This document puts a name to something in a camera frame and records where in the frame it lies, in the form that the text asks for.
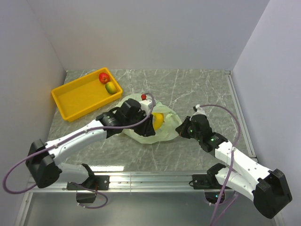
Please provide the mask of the yellow toy fruit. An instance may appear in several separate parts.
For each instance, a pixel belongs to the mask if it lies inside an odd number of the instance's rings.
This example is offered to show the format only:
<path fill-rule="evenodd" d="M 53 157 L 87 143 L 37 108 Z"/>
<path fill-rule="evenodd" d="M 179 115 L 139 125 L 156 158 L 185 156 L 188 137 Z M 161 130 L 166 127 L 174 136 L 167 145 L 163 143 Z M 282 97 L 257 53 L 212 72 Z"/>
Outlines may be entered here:
<path fill-rule="evenodd" d="M 111 95 L 117 93 L 117 88 L 115 87 L 114 83 L 111 82 L 111 81 L 110 81 L 110 82 L 107 82 L 107 83 L 105 84 L 105 89 L 106 89 L 106 91 L 107 91 L 109 94 L 111 94 Z"/>

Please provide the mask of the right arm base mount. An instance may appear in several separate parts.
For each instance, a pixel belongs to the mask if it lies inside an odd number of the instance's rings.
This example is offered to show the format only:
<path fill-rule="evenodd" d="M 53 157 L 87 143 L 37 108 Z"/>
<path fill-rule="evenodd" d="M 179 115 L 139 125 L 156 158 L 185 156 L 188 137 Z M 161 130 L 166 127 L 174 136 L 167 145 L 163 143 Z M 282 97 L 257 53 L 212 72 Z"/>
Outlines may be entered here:
<path fill-rule="evenodd" d="M 189 182 L 194 190 L 203 190 L 205 200 L 209 204 L 216 204 L 220 196 L 220 185 L 216 179 L 208 174 L 194 174 L 192 180 Z"/>

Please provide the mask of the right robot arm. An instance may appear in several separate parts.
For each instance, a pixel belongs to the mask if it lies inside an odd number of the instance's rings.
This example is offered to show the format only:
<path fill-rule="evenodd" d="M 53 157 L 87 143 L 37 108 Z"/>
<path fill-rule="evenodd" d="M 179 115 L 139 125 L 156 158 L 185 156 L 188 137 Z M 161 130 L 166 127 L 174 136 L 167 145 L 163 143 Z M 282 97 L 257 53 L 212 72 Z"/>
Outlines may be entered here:
<path fill-rule="evenodd" d="M 223 162 L 208 170 L 207 182 L 218 188 L 223 183 L 250 199 L 266 218 L 274 218 L 292 195 L 288 182 L 279 169 L 270 170 L 239 151 L 221 134 L 213 132 L 205 115 L 186 117 L 176 132 L 183 138 L 193 138 L 201 148 Z"/>

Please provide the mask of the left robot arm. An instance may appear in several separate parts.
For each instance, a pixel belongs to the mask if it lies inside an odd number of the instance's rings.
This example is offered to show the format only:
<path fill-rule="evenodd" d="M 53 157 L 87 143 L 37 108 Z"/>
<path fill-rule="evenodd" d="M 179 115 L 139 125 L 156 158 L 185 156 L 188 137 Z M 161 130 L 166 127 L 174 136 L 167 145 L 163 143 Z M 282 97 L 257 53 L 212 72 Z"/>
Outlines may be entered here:
<path fill-rule="evenodd" d="M 132 129 L 143 137 L 154 136 L 151 111 L 155 102 L 150 99 L 124 101 L 120 107 L 104 112 L 86 126 L 56 140 L 44 143 L 36 140 L 28 152 L 25 164 L 38 188 L 46 188 L 57 181 L 79 184 L 90 189 L 96 182 L 87 164 L 66 164 L 65 160 L 96 141 L 105 140 L 125 129 Z"/>

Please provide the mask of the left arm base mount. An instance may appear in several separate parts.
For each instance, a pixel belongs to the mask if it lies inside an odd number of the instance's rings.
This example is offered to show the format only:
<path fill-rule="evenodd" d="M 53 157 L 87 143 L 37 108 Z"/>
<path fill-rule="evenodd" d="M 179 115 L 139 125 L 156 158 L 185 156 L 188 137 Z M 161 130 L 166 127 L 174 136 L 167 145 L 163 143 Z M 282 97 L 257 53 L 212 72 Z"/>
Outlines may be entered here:
<path fill-rule="evenodd" d="M 97 195 L 101 191 L 109 189 L 110 176 L 92 176 L 85 182 L 77 184 L 68 182 L 66 190 L 76 191 L 76 201 L 79 204 L 92 204 L 96 201 Z"/>

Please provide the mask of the red toy fruit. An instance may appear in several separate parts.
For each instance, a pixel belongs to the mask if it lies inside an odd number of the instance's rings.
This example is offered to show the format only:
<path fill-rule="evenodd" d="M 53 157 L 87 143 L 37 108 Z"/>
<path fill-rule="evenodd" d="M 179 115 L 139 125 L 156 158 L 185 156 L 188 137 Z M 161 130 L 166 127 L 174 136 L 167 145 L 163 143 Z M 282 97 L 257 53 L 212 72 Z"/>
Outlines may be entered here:
<path fill-rule="evenodd" d="M 111 81 L 110 76 L 107 73 L 100 73 L 98 79 L 102 84 L 106 84 Z"/>

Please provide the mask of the yellow toy banana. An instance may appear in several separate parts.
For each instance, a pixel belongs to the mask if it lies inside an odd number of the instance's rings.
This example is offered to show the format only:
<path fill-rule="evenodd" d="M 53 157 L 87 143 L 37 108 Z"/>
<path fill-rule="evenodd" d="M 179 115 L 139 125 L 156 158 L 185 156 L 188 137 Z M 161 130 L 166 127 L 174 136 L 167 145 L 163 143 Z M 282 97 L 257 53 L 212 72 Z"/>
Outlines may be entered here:
<path fill-rule="evenodd" d="M 158 130 L 164 123 L 164 114 L 163 113 L 152 113 L 153 116 L 153 128 Z"/>

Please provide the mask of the green plastic bag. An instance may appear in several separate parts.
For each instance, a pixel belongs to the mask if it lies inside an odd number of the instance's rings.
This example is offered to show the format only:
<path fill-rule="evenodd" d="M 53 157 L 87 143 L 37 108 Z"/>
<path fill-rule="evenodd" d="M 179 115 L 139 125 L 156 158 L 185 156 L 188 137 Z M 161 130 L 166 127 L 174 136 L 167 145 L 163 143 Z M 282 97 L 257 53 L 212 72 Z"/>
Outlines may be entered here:
<path fill-rule="evenodd" d="M 156 122 L 156 118 L 154 117 L 153 125 L 156 133 L 154 136 L 143 137 L 136 134 L 131 129 L 125 129 L 122 133 L 141 144 L 154 144 L 156 142 L 170 141 L 178 136 L 175 129 L 182 124 L 182 121 L 174 110 L 155 99 L 155 106 L 152 114 L 153 116 L 160 114 L 163 118 L 162 124 L 160 124 L 159 122 Z"/>

